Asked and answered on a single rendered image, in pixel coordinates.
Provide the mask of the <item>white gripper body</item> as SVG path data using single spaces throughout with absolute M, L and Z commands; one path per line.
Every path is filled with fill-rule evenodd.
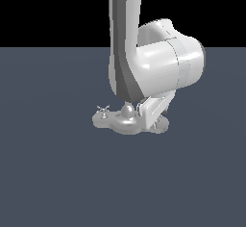
M 136 106 L 136 119 L 139 127 L 149 130 L 160 115 L 168 109 L 175 93 L 175 90 L 170 90 L 141 100 Z

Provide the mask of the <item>grey metal faucet base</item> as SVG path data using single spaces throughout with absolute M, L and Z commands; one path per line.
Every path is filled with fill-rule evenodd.
M 149 130 L 139 127 L 136 116 L 137 111 L 134 106 L 131 103 L 125 103 L 120 111 L 110 111 L 106 119 L 102 119 L 101 115 L 96 112 L 92 117 L 92 123 L 96 128 L 109 128 L 121 135 L 136 135 L 141 132 L 161 134 L 168 129 L 169 121 L 162 115 Z

